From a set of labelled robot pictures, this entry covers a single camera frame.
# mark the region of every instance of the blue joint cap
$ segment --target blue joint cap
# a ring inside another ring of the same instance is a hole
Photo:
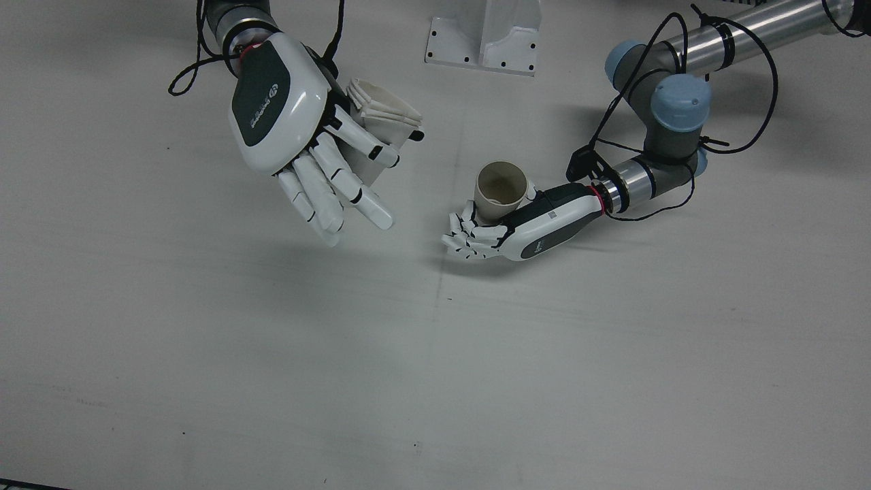
[[[707,169],[707,151],[704,148],[699,148],[696,152],[696,157],[696,173],[693,175],[698,177]]]
[[[608,75],[608,79],[611,81],[611,86],[614,86],[614,75],[617,73],[617,67],[620,65],[620,62],[623,61],[623,57],[626,56],[626,53],[632,48],[639,45],[643,46],[645,44],[635,40],[624,41],[611,50],[608,58],[604,61],[604,72]]]
[[[651,97],[656,121],[675,133],[691,133],[705,124],[711,113],[711,86],[686,73],[659,82]]]

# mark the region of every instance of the logo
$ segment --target logo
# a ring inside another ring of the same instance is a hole
[[[269,103],[272,102],[272,98],[278,95],[278,84],[273,84],[272,87],[269,88],[269,93],[267,97],[263,99],[263,104],[260,105],[260,109],[254,113],[254,117],[251,118],[251,129],[254,129],[257,126],[257,121],[263,116],[263,112],[266,111],[267,107],[269,107]]]

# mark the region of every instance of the black tape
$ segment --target black tape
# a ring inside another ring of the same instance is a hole
[[[718,69],[723,70],[735,62],[735,36],[732,35],[732,30],[729,29],[728,25],[715,24],[713,28],[723,38],[723,65]]]

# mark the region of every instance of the silver cylinder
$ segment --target silver cylinder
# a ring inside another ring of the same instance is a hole
[[[853,15],[854,0],[827,0],[829,11],[838,24],[846,25]],[[837,32],[823,9],[822,0],[779,0],[764,3],[730,17],[752,31],[769,50],[798,41],[813,34]],[[732,63],[738,63],[762,53],[759,46],[744,31],[726,25],[732,33],[734,53]],[[711,26],[703,26],[688,35],[687,72],[696,75],[710,73],[726,62],[727,50],[723,37]],[[683,36],[665,41],[678,54],[683,52]]]
[[[651,176],[644,167],[635,160],[626,160],[614,166],[614,171],[620,176],[628,194],[624,206],[636,206],[640,202],[653,199],[653,184]]]

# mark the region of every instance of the white robotic hand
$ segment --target white robotic hand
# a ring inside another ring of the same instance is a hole
[[[240,57],[229,115],[248,166],[278,177],[296,210],[332,247],[344,224],[335,189],[378,228],[393,225],[393,215],[349,161],[359,168],[366,167],[361,160],[380,169],[394,167],[402,143],[422,138],[421,116],[393,94],[360,80],[352,82],[349,98],[319,60],[283,32],[249,47]],[[352,114],[364,124],[367,118],[384,120],[367,130]]]
[[[569,240],[602,214],[604,203],[596,190],[575,182],[538,192],[494,226],[478,223],[475,202],[469,200],[461,214],[449,215],[450,233],[442,235],[442,243],[463,259],[503,255],[525,261]]]

